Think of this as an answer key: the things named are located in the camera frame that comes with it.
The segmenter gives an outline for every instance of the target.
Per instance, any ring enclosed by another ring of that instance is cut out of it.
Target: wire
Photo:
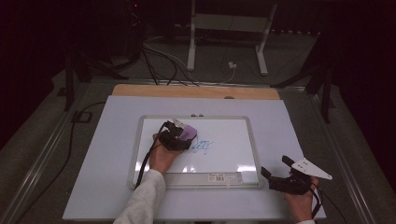
[[[143,50],[141,50],[141,51],[142,51],[143,55],[145,56],[146,63],[147,63],[147,65],[148,65],[148,70],[149,70],[149,72],[151,73],[151,77],[152,77],[152,79],[154,80],[155,85],[159,85],[159,84],[158,84],[158,81],[157,81],[157,77],[155,76],[154,67],[151,65],[151,62],[149,61],[149,58],[148,58],[148,56],[146,55],[146,52],[143,51]]]
[[[106,102],[98,102],[98,103],[94,103],[92,105],[87,105],[85,106],[80,112],[78,112],[73,118],[72,118],[72,128],[70,131],[70,139],[69,139],[69,147],[68,147],[68,151],[67,151],[67,157],[66,160],[64,161],[63,166],[61,167],[61,169],[58,171],[58,173],[56,174],[56,176],[48,183],[48,185],[38,194],[37,197],[35,197],[35,199],[25,208],[24,212],[20,215],[20,217],[18,218],[18,220],[16,221],[16,223],[20,223],[21,220],[23,219],[24,216],[26,216],[26,214],[30,211],[30,209],[32,209],[33,205],[35,205],[35,203],[37,203],[37,201],[44,195],[44,193],[52,186],[52,184],[55,182],[55,180],[60,176],[60,174],[64,171],[64,168],[66,167],[67,163],[70,160],[71,154],[72,154],[72,145],[73,145],[73,131],[75,129],[75,125],[76,125],[76,120],[77,118],[79,118],[79,116],[82,115],[82,113],[85,112],[85,110],[87,110],[88,108],[94,106],[94,105],[102,105],[105,104]]]
[[[314,218],[317,215],[317,212],[319,211],[320,207],[322,206],[323,201],[319,199],[318,195],[315,193],[314,190],[309,188],[309,191],[311,191],[312,195],[314,196],[315,200],[317,201],[317,204],[315,205],[315,208],[312,211],[312,218]]]
[[[225,84],[225,83],[233,80],[234,77],[235,77],[235,68],[233,68],[233,75],[227,81],[219,82],[219,83],[217,83],[217,85]]]
[[[155,52],[155,51],[150,51],[150,50],[149,50],[147,53],[152,54],[152,55],[156,55],[156,56],[160,56],[160,57],[164,57],[164,58],[166,58],[166,59],[169,59],[168,57],[166,57],[166,56],[164,56],[164,55],[162,55],[162,54],[159,54],[159,53],[157,53],[157,52]],[[180,82],[181,84],[186,85],[186,84],[183,83],[182,81],[176,79],[176,75],[177,75],[177,64],[176,64],[174,61],[170,60],[170,59],[169,59],[169,62],[174,66],[175,72],[174,72],[174,74],[172,75],[172,77],[169,78],[169,80],[168,80],[168,82],[166,83],[166,85],[168,86],[168,85],[172,82],[172,80],[176,80],[176,81]]]
[[[142,181],[143,173],[145,172],[145,167],[146,167],[146,164],[148,163],[148,160],[149,160],[149,155],[151,154],[152,150],[154,150],[154,148],[156,148],[156,147],[161,145],[161,144],[159,144],[158,146],[155,147],[155,143],[157,142],[157,140],[158,140],[158,138],[160,136],[160,133],[163,131],[163,127],[164,126],[165,126],[165,123],[161,126],[160,130],[157,132],[157,135],[155,136],[155,139],[152,142],[152,145],[149,148],[148,153],[145,156],[145,159],[143,159],[142,166],[140,166],[139,177],[137,178],[136,185],[134,187],[135,189],[137,187],[139,187],[140,182]]]
[[[143,43],[143,45],[145,46],[144,50],[151,50],[151,51],[154,51],[154,52],[156,52],[156,53],[159,53],[162,57],[168,59],[169,61],[172,61],[172,62],[174,63],[174,65],[177,66],[177,67],[179,68],[179,70],[181,71],[181,73],[183,74],[183,76],[184,76],[189,82],[191,82],[191,83],[192,83],[193,85],[195,85],[195,86],[199,86],[197,83],[200,83],[200,81],[196,80],[195,78],[193,78],[193,77],[191,76],[190,72],[187,70],[187,65],[184,64],[178,57],[176,57],[176,56],[174,56],[174,55],[171,55],[171,54],[168,54],[168,53],[165,53],[165,52],[162,52],[162,51],[159,51],[159,50],[157,50],[157,49],[154,49],[154,48],[150,47],[149,45],[147,45],[146,43]],[[179,63],[181,63],[181,64],[183,65],[183,68],[181,68],[180,65],[179,65],[178,63],[176,63],[175,61],[173,61],[171,58],[174,58],[174,59],[176,59]],[[183,70],[186,70],[186,71],[187,71],[187,74],[189,75],[188,77],[186,76],[186,74],[184,73]]]
[[[149,63],[147,63],[147,62],[145,62],[145,61],[143,61],[143,60],[141,60],[141,61],[142,61],[143,63],[145,63],[147,66],[151,66],[151,67],[152,67],[151,64],[149,64]],[[156,76],[158,76],[158,77],[162,77],[162,78],[168,79],[168,77],[165,77],[165,76],[163,76],[163,75],[157,73],[155,70],[154,70],[154,73],[155,73]],[[182,82],[182,81],[180,81],[180,80],[178,80],[178,79],[176,79],[176,78],[174,78],[174,80],[178,81],[180,84],[182,84],[182,85],[184,85],[184,86],[187,86],[186,83],[184,83],[184,82]]]
[[[332,206],[334,206],[335,210],[337,210],[337,212],[340,214],[341,218],[344,220],[344,222],[347,224],[347,219],[345,218],[344,214],[341,212],[341,210],[338,208],[338,206],[332,201],[332,199],[319,187],[317,187],[317,189],[320,191],[320,193],[322,195],[324,195],[329,202],[332,204]]]

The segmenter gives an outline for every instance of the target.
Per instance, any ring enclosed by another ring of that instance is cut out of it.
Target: whiteboard
[[[133,189],[146,154],[166,121],[178,119],[197,130],[164,176],[168,188],[259,188],[263,181],[247,117],[150,117],[139,120],[128,187]]]

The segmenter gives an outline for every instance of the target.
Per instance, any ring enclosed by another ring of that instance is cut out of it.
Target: white sleeve
[[[165,189],[163,175],[156,170],[148,170],[114,224],[152,224]]]
[[[296,224],[315,224],[315,221],[314,220],[307,220],[307,221],[298,222]]]

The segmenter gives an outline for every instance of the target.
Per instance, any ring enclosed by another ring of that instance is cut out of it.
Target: hand
[[[315,190],[319,181],[316,177],[311,176],[311,182],[313,183],[311,189]],[[313,194],[310,190],[303,195],[285,193],[285,199],[288,201],[294,221],[301,222],[312,219],[312,197]]]
[[[157,134],[152,135],[154,140],[157,139]],[[160,140],[157,139],[154,149],[151,151],[149,157],[149,168],[165,174],[171,168],[174,159],[180,155],[182,151],[169,151]]]

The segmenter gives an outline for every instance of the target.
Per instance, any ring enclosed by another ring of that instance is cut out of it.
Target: handwriting
[[[209,151],[209,146],[214,142],[209,141],[198,141],[191,149],[193,153],[198,152],[199,150],[204,151],[204,155],[206,155]]]

